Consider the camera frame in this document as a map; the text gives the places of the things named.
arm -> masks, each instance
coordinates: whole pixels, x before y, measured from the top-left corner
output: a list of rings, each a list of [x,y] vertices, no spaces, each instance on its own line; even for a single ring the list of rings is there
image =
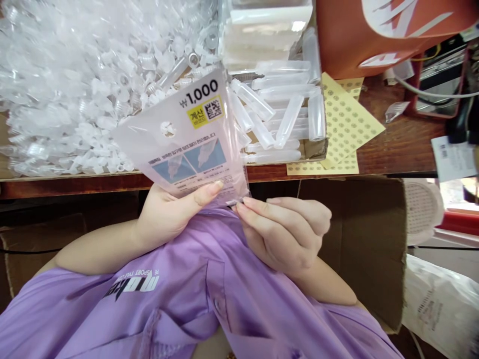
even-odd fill
[[[317,201],[245,198],[235,212],[248,246],[270,268],[286,274],[319,302],[358,305],[353,290],[317,256],[329,230],[331,211]]]
[[[153,185],[139,219],[81,236],[63,248],[36,275],[55,267],[85,275],[115,273],[133,259],[176,238],[222,187],[220,181],[211,183],[176,199]]]
[[[301,292],[318,302],[345,306],[358,304],[356,294],[351,287],[319,257],[314,260],[310,268],[289,278]]]
[[[65,246],[36,275],[60,267],[86,275],[114,273],[154,248],[137,240],[138,220],[113,224],[81,236]]]

purple shirt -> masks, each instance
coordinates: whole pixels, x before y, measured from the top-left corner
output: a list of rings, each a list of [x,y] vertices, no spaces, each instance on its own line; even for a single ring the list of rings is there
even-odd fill
[[[221,209],[116,274],[30,280],[0,316],[0,357],[186,359],[218,324],[238,359],[402,358],[369,313],[319,303],[266,267]]]

hand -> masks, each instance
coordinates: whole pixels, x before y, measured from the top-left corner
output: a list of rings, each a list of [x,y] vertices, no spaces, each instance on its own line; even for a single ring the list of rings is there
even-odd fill
[[[267,203],[245,197],[234,211],[253,253],[290,278],[311,268],[331,219],[331,211],[318,201],[290,197]]]
[[[176,238],[190,219],[209,204],[222,188],[223,182],[216,181],[178,199],[154,184],[136,222],[135,240],[153,250]]]

printed logo on shirt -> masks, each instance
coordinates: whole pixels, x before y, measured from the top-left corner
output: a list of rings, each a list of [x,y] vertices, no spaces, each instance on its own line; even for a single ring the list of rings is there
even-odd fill
[[[134,272],[127,273],[118,278],[118,281],[115,282],[108,292],[105,294],[105,297],[108,297],[112,294],[116,294],[115,302],[118,300],[122,293],[128,292],[151,292],[155,290],[156,285],[158,284],[158,279],[160,278],[158,270],[155,271],[155,276],[153,276],[152,270],[137,270],[135,277],[129,277],[134,275]]]

white paper label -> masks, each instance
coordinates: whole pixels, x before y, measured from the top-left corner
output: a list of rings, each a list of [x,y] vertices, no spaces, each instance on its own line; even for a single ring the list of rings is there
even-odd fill
[[[439,182],[462,179],[476,175],[474,146],[468,143],[450,144],[447,136],[431,140]]]

